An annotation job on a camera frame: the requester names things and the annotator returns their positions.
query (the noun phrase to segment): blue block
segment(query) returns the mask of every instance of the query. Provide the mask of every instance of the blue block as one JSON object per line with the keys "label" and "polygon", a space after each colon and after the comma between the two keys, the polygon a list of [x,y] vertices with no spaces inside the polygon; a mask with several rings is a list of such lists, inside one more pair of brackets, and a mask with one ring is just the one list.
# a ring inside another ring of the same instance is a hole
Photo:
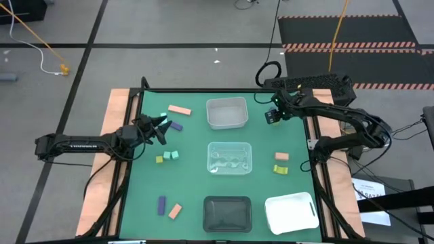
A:
{"label": "blue block", "polygon": [[177,131],[182,131],[182,125],[175,123],[172,121],[172,123],[170,124],[170,127],[176,129]]}

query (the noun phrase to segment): yellow block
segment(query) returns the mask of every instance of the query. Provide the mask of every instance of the yellow block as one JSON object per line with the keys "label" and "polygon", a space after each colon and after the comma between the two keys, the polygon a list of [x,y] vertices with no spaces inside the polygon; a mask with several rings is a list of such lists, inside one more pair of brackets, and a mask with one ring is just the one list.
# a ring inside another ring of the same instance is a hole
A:
{"label": "yellow block", "polygon": [[274,169],[273,172],[275,172],[276,174],[288,174],[288,167],[280,167],[278,165],[274,165]]}
{"label": "yellow block", "polygon": [[157,156],[156,162],[157,163],[163,163],[163,156]]}

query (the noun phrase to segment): pink block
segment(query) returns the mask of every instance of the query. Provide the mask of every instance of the pink block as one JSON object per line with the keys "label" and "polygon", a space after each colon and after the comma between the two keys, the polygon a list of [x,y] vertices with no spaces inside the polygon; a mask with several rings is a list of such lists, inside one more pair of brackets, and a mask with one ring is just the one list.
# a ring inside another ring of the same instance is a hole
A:
{"label": "pink block", "polygon": [[288,161],[290,160],[290,155],[285,152],[276,152],[275,159],[280,161]]}
{"label": "pink block", "polygon": [[169,111],[175,112],[175,113],[181,113],[184,115],[190,115],[191,114],[191,109],[181,108],[181,107],[174,106],[174,105],[169,105]]}
{"label": "pink block", "polygon": [[181,205],[175,204],[174,208],[169,213],[169,217],[174,220],[176,216],[179,214],[179,211],[181,211],[181,209],[182,209]]}

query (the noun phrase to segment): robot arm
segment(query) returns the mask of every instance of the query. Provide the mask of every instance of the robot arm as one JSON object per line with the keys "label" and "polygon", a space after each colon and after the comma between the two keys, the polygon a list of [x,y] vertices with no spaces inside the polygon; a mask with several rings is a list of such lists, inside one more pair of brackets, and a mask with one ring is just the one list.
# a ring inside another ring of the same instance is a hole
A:
{"label": "robot arm", "polygon": [[62,153],[106,153],[114,159],[125,160],[125,156],[140,144],[153,144],[151,138],[157,137],[162,145],[166,143],[164,134],[172,122],[160,125],[165,119],[166,116],[151,118],[140,115],[133,120],[133,125],[124,125],[102,136],[48,134],[35,140],[35,154],[43,161]]}
{"label": "robot arm", "polygon": [[362,109],[325,104],[303,93],[289,95],[283,90],[276,92],[271,100],[277,110],[265,113],[267,123],[275,123],[281,119],[288,120],[292,117],[322,116],[347,122],[355,128],[354,134],[337,138],[320,137],[313,149],[315,161],[325,161],[334,150],[342,148],[354,146],[382,148],[390,140],[390,126],[379,117],[370,115]]}

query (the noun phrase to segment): translucent plastic bin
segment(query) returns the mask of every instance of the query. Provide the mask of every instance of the translucent plastic bin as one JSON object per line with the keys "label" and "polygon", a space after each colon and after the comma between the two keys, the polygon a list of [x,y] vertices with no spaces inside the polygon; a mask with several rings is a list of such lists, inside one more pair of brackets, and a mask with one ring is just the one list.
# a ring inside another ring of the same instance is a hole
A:
{"label": "translucent plastic bin", "polygon": [[211,142],[207,167],[211,174],[248,174],[252,171],[252,146],[247,142]]}
{"label": "translucent plastic bin", "polygon": [[245,98],[219,98],[206,102],[206,115],[212,129],[240,128],[249,119]]}

